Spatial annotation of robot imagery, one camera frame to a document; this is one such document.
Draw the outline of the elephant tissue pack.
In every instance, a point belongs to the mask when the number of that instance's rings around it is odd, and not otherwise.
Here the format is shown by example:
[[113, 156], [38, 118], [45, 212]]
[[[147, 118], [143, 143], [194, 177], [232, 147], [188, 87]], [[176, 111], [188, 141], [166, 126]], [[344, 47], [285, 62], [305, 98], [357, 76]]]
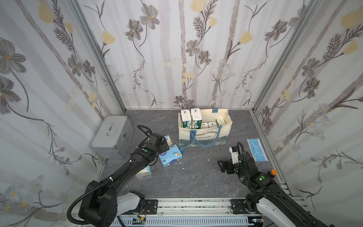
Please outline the elephant tissue pack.
[[192, 128], [201, 129], [202, 114], [199, 108], [191, 109]]
[[165, 136], [165, 139], [166, 139], [167, 144], [168, 144], [168, 146], [169, 146], [169, 147], [170, 147], [170, 146], [173, 146], [172, 140], [170, 139], [170, 136], [169, 136], [169, 135], [166, 135], [166, 136]]
[[142, 169], [141, 171], [139, 171], [137, 174], [136, 174], [136, 177], [137, 178], [140, 178], [140, 177], [144, 177], [144, 176], [150, 176], [152, 173], [151, 173], [151, 167], [150, 166], [146, 166], [144, 169]]

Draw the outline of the green barcode tissue pack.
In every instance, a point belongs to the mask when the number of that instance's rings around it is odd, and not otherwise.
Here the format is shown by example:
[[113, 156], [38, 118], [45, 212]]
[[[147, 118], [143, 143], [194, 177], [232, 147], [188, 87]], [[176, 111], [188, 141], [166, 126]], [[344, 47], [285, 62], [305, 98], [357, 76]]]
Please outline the green barcode tissue pack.
[[192, 116], [190, 110], [188, 109], [181, 110], [181, 122], [183, 128], [187, 129], [192, 128]]
[[226, 124], [226, 121], [223, 118], [216, 119], [216, 123], [218, 126]]

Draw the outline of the cream canvas tote bag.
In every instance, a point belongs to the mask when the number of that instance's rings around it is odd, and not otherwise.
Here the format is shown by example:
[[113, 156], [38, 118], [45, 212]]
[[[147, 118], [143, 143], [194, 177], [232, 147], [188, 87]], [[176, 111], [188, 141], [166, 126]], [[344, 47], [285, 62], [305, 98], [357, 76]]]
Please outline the cream canvas tote bag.
[[209, 148], [214, 145], [225, 145], [233, 121], [228, 109], [202, 109], [198, 120], [190, 115], [195, 110], [181, 110], [178, 114], [179, 146]]

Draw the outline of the purple tissue pack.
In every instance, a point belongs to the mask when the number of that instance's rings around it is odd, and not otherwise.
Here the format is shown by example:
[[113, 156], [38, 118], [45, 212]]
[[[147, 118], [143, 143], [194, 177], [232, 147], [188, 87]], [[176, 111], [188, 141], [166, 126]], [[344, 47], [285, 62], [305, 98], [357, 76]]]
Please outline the purple tissue pack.
[[216, 121], [211, 121], [211, 122], [208, 122], [208, 126], [209, 126], [209, 128], [213, 128], [213, 127], [217, 127], [218, 124]]

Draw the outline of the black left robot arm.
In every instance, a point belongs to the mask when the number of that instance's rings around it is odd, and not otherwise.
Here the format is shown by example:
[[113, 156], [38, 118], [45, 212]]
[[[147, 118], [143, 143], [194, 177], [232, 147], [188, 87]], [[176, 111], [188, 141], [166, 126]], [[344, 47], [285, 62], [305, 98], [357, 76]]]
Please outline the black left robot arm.
[[165, 136], [152, 132], [143, 125], [137, 125], [147, 137], [130, 154], [129, 160], [117, 171], [100, 182], [90, 182], [83, 195], [68, 208], [66, 217], [76, 225], [109, 227], [118, 216], [118, 192], [157, 156], [169, 150]]

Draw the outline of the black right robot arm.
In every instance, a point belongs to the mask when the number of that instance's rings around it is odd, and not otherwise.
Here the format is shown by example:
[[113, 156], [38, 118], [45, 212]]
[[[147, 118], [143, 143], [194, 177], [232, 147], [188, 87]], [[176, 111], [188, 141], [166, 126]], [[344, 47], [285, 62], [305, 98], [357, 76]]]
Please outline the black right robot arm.
[[275, 181], [273, 170], [262, 172], [253, 156], [245, 151], [241, 142], [229, 149], [230, 160], [219, 160], [223, 173], [236, 175], [249, 193], [244, 199], [232, 199], [232, 214], [261, 214], [279, 227], [326, 227], [293, 200]]

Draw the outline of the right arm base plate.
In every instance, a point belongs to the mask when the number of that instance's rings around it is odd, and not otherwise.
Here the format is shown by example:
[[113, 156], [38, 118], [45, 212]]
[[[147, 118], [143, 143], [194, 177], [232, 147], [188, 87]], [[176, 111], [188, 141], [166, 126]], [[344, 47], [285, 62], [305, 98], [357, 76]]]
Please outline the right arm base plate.
[[230, 212], [232, 214], [255, 214], [256, 211], [246, 205], [245, 199], [231, 199]]

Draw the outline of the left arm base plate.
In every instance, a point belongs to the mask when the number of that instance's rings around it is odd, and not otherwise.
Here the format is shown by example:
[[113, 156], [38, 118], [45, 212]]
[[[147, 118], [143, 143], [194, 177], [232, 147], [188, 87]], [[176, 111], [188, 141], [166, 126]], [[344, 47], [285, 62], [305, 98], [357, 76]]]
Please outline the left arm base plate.
[[136, 209], [136, 214], [138, 215], [156, 215], [158, 208], [158, 200], [156, 199], [146, 199], [141, 200]]

